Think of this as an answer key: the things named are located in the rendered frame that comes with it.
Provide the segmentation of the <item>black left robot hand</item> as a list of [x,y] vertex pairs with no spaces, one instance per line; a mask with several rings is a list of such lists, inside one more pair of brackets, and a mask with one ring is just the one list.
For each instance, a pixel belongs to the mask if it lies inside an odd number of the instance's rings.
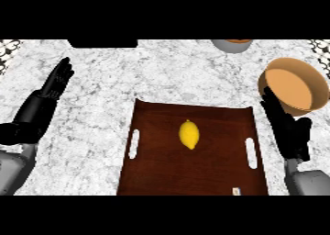
[[0,144],[36,144],[49,129],[58,101],[74,76],[71,59],[64,58],[51,72],[40,90],[29,96],[17,116],[0,124]]

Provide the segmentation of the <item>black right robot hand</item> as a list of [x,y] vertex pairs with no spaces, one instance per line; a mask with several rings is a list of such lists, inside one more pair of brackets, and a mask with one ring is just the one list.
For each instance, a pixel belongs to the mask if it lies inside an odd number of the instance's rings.
[[285,159],[310,160],[309,141],[313,121],[309,117],[295,119],[282,107],[270,87],[265,88],[263,105],[273,126],[278,149]]

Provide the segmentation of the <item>dark brown wooden tray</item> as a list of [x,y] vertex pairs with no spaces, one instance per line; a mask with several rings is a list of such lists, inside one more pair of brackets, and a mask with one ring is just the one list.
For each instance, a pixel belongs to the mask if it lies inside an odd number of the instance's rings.
[[[191,150],[180,141],[191,120],[201,133]],[[245,141],[257,140],[254,109],[138,101],[130,129],[141,133],[138,156],[124,158],[121,195],[222,195],[239,189],[265,196],[265,167],[250,167]]]

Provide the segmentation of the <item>orange pot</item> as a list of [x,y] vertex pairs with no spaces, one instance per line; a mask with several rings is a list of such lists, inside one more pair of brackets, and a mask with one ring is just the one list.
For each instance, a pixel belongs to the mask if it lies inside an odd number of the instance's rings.
[[259,92],[270,87],[288,113],[295,117],[322,109],[330,98],[323,75],[304,61],[284,57],[275,59],[259,78]]

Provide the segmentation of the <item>grey bowl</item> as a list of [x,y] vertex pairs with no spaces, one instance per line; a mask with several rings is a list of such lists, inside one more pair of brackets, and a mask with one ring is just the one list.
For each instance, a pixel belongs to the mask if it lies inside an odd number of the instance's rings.
[[253,44],[251,39],[214,39],[214,46],[228,53],[242,53],[248,50]]

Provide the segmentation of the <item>black appliance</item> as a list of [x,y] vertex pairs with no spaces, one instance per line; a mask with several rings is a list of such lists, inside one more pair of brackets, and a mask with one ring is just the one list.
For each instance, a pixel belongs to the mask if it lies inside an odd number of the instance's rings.
[[136,39],[70,39],[74,48],[105,49],[105,48],[136,48]]

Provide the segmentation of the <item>yellow lemon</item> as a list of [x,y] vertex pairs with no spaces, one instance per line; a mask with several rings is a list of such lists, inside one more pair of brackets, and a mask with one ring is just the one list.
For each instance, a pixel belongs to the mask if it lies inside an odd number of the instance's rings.
[[179,137],[185,146],[194,150],[200,142],[201,133],[197,124],[191,120],[188,120],[180,126]]

